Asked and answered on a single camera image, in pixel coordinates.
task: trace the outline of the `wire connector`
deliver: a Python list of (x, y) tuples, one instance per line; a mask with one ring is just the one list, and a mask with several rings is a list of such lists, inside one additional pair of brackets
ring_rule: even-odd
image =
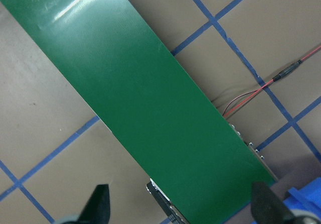
[(284, 70), (280, 71), (277, 75), (273, 77), (273, 82), (276, 82), (280, 80), (281, 78), (284, 78), (285, 76), (288, 76), (291, 72), (293, 72), (300, 64), (302, 63), (301, 60), (298, 60), (297, 62), (292, 63), (290, 66), (286, 67)]

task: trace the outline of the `blue plastic part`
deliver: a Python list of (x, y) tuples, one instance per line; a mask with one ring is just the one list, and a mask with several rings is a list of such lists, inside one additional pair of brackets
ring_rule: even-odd
[(306, 210), (321, 219), (321, 178), (317, 178), (301, 190), (294, 187), (289, 191), (291, 195), (283, 203), (290, 209)]

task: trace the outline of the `blue tape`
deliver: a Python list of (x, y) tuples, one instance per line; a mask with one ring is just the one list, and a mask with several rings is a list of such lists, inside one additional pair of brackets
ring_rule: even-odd
[(205, 7), (205, 5), (201, 0), (193, 0), (193, 1), (208, 19), (213, 17), (211, 12)]
[(256, 147), (258, 151), (263, 150), (266, 146), (268, 146), (272, 141), (274, 141), (277, 137), (283, 134), (286, 130), (288, 130), (291, 126), (296, 124), (299, 120), (301, 120), (304, 116), (306, 116), (310, 111), (312, 111), (315, 107), (317, 107), (321, 103), (321, 96), (314, 100), (309, 106), (307, 106), (304, 110), (302, 110), (297, 116), (293, 118), (292, 121), (286, 123), (279, 130), (274, 132), (270, 137), (264, 140), (260, 145)]
[[(253, 66), (250, 64), (250, 62), (245, 58), (243, 53), (238, 49), (238, 47), (235, 45), (233, 40), (231, 38), (228, 38), (226, 35), (225, 30), (223, 27), (218, 23), (217, 19), (212, 16), (210, 11), (205, 7), (205, 5), (202, 3), (201, 0), (193, 0), (194, 3), (198, 6), (198, 8), (203, 12), (203, 14), (210, 20), (211, 24), (214, 26), (214, 28), (218, 31), (218, 33), (222, 36), (222, 38), (225, 40), (225, 42), (230, 46), (230, 48), (237, 54), (237, 56), (241, 59), (241, 61), (245, 64), (245, 66), (250, 70), (252, 75), (254, 76), (255, 80), (258, 84), (263, 86), (265, 83), (263, 79), (256, 73)], [(285, 109), (285, 107), (281, 104), (281, 102), (278, 100), (278, 98), (274, 95), (274, 93), (271, 91), (269, 87), (266, 87), (265, 92), (269, 95), (273, 103), (276, 105), (276, 107), (279, 109), (279, 111), (283, 114), (283, 116), (286, 118), (288, 122), (294, 123), (294, 119), (290, 115), (290, 113)], [(293, 124), (293, 128), (295, 131), (299, 134), (299, 136), (303, 139), (305, 144), (311, 149), (313, 154), (321, 161), (321, 154), (317, 151), (315, 146), (312, 144), (312, 142), (308, 139), (308, 137), (305, 135), (305, 133), (302, 131), (302, 129), (296, 124)]]
[(24, 186), (20, 187), (20, 190), (50, 223), (55, 221)]
[(166, 218), (165, 220), (163, 220), (160, 224), (169, 224), (171, 221)]
[(185, 47), (187, 47), (192, 41), (198, 38), (203, 32), (205, 32), (212, 24), (210, 22), (206, 22), (200, 28), (198, 28), (193, 34), (187, 37), (182, 43), (180, 43), (174, 50), (171, 51), (173, 56), (176, 56), (180, 51), (182, 51)]
[(10, 180), (13, 183), (18, 181), (15, 175), (8, 169), (8, 167), (1, 160), (0, 160), (0, 168), (10, 178)]
[(270, 137), (268, 137), (266, 140), (264, 140), (261, 144), (259, 144), (256, 149), (258, 151), (263, 150), (266, 146), (268, 146), (272, 141), (274, 141), (277, 137), (279, 137), (281, 134), (283, 134), (285, 131), (287, 131), (291, 127), (291, 124), (287, 122), (285, 125), (283, 125), (279, 130), (274, 132)]
[(241, 1), (243, 0), (233, 0), (231, 3), (229, 3), (227, 6), (225, 6), (220, 12), (218, 12), (215, 15), (215, 18), (217, 20), (221, 19), (223, 16), (225, 16), (230, 10), (232, 10), (234, 7), (236, 7)]
[[(230, 2), (226, 7), (224, 7), (220, 12), (218, 12), (215, 15), (215, 18), (217, 20), (221, 19), (223, 16), (225, 16), (230, 10), (232, 10), (235, 6), (237, 6), (242, 0), (233, 0)], [(198, 6), (202, 6), (203, 13), (208, 17), (213, 17), (210, 11), (205, 7), (205, 5), (200, 0), (194, 1), (196, 4), (199, 4)], [(192, 41), (194, 41), (196, 38), (198, 38), (204, 31), (206, 31), (211, 26), (210, 22), (205, 23), (202, 25), (199, 29), (197, 29), (193, 34), (191, 34), (189, 37), (187, 37), (182, 43), (180, 43), (175, 49), (171, 51), (173, 56), (176, 56), (179, 52), (181, 52), (185, 47), (187, 47)]]
[(311, 110), (321, 103), (321, 96), (314, 100), (308, 107), (301, 111), (297, 116), (294, 117), (295, 122), (306, 116)]
[[(5, 172), (5, 174), (14, 182), (17, 183), (18, 179), (15, 175), (9, 170), (9, 168), (0, 160), (0, 168)], [(2, 201), (6, 196), (16, 189), (16, 185), (13, 185), (7, 191), (1, 194), (0, 201)], [(50, 222), (53, 223), (55, 220), (48, 214), (48, 212), (40, 205), (39, 202), (27, 191), (27, 189), (19, 185), (21, 192), (31, 201), (31, 203), (41, 212), (41, 214)]]
[(81, 134), (83, 134), (98, 120), (99, 120), (98, 116), (93, 117), (91, 120), (85, 123), (85, 125), (83, 125), (75, 133), (73, 133), (73, 135), (71, 135), (60, 146), (58, 146), (53, 152), (51, 152), (46, 158), (44, 158), (41, 162), (39, 162), (28, 173), (26, 173), (21, 179), (14, 181), (14, 185), (0, 195), (0, 201), (3, 200), (6, 196), (8, 196), (15, 189), (21, 187), (25, 181), (27, 181), (30, 177), (32, 177), (35, 173), (37, 173), (41, 168), (43, 168), (46, 164), (48, 164), (53, 158), (55, 158), (60, 152), (62, 152), (65, 148), (67, 148), (72, 142), (74, 142)]
[(321, 162), (321, 154), (320, 154), (320, 152), (316, 149), (316, 147), (313, 145), (311, 140), (306, 136), (306, 134), (303, 132), (303, 130), (299, 127), (299, 125), (294, 124), (293, 128), (295, 129), (297, 134), (303, 139), (303, 141), (309, 147), (309, 149), (312, 151), (314, 156)]

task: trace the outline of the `glossy green surface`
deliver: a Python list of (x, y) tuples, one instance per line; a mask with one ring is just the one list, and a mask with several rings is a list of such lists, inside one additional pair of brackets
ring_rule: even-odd
[(272, 182), (127, 0), (1, 1), (192, 224)]

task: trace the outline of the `beige floor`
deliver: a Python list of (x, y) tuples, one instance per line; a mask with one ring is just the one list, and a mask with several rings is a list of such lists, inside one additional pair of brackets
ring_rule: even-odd
[[(209, 20), (193, 0), (130, 1), (170, 51)], [(232, 0), (201, 1), (215, 16)], [(321, 0), (243, 0), (219, 24), (268, 81), (321, 43), (320, 6)], [(221, 112), (230, 99), (259, 86), (213, 26), (176, 58)], [(320, 72), (321, 52), (270, 88), (292, 118), (321, 96)], [(24, 181), (1, 200), (1, 224), (48, 223), (24, 188), (59, 219), (79, 213), (98, 183), (110, 184), (110, 223), (160, 223), (166, 218), (145, 189), (148, 176), (101, 121), (39, 171), (29, 172), (95, 114), (2, 5), (0, 82), (0, 167), (14, 175), (10, 180), (0, 170), (0, 199), (12, 190), (14, 178)], [(280, 179), (273, 187), (280, 197), (321, 175), (321, 164), (306, 145), (310, 141), (321, 151), (320, 105), (296, 126), (262, 92), (228, 121), (255, 146), (288, 126), (260, 152)], [(228, 223), (250, 223), (249, 208)]]

